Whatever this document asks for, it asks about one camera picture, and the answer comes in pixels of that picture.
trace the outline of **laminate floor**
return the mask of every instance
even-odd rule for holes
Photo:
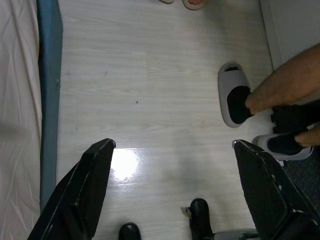
[[[270,133],[270,113],[237,129],[222,119],[217,75],[239,62],[251,87],[272,71],[259,1],[60,0],[64,25],[57,178],[94,142],[112,138],[94,239],[128,221],[145,240],[191,239],[181,207],[210,206],[214,231],[254,226],[232,140]]]

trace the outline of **white bedsheet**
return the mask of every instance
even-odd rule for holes
[[[40,215],[41,92],[36,0],[0,0],[0,239]]]

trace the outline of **black sock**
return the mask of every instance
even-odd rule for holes
[[[299,132],[293,132],[286,135],[276,136],[271,138],[267,142],[267,147],[272,152],[277,154],[286,154],[286,155],[295,155],[301,152],[304,149],[299,143],[296,142],[295,136]]]
[[[236,124],[244,123],[253,116],[246,107],[246,100],[250,94],[250,88],[247,86],[235,87],[227,97],[229,113],[232,121]]]

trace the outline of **sandal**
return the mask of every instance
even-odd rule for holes
[[[207,0],[203,0],[202,3],[192,4],[192,3],[189,2],[189,0],[182,0],[184,6],[189,10],[199,10],[199,9],[201,9],[205,5],[206,1]]]

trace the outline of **leg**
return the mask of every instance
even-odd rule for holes
[[[320,89],[320,44],[292,58],[273,72],[245,102],[254,115],[289,104]]]
[[[310,131],[302,132],[295,136],[294,139],[297,143],[305,148],[320,146],[320,126]]]

